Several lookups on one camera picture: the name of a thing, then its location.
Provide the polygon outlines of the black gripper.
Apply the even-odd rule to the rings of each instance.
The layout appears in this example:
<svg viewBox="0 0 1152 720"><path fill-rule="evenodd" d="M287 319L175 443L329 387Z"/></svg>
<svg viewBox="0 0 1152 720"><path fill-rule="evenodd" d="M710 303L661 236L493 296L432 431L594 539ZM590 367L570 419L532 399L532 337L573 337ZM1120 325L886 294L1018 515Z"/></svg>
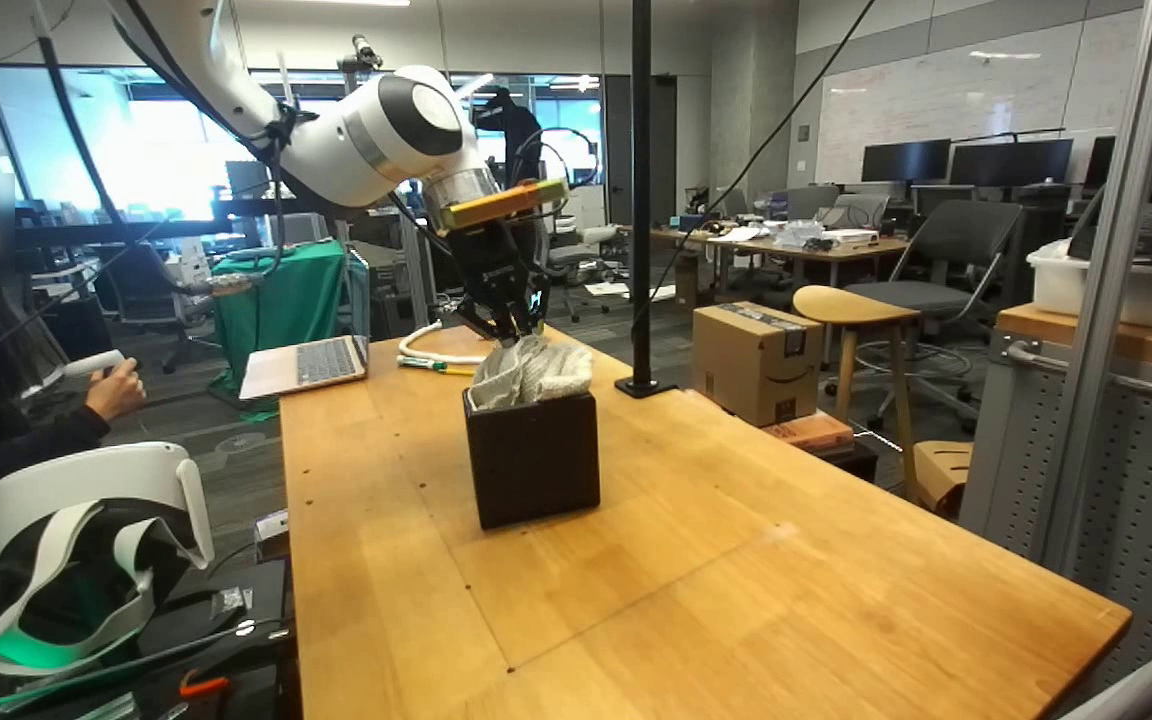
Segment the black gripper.
<svg viewBox="0 0 1152 720"><path fill-rule="evenodd" d="M488 221L449 236L463 290L461 315L485 337L530 337L544 319L544 267L537 218Z"/></svg>

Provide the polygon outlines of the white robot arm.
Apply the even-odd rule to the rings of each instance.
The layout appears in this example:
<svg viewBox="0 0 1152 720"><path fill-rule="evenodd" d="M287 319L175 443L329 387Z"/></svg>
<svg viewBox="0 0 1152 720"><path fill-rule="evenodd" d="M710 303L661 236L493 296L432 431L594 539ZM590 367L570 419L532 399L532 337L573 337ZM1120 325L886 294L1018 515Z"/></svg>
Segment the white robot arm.
<svg viewBox="0 0 1152 720"><path fill-rule="evenodd" d="M370 72L323 111L273 95L223 30L227 0L107 0L126 44L268 163L295 201L365 212L417 179L429 240L452 262L470 325L521 342L544 319L532 255L555 185L505 188L458 90L429 65Z"/></svg>

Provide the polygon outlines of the operator hand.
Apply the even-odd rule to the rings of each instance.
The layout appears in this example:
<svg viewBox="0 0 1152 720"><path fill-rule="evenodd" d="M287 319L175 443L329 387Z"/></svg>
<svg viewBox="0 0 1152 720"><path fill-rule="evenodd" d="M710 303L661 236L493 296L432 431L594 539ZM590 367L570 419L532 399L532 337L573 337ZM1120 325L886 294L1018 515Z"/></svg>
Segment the operator hand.
<svg viewBox="0 0 1152 720"><path fill-rule="evenodd" d="M120 417L137 411L144 399L148 399L148 387L144 387L140 367L131 360L120 360L107 374L101 374L86 395L86 404L101 419L120 419Z"/></svg>

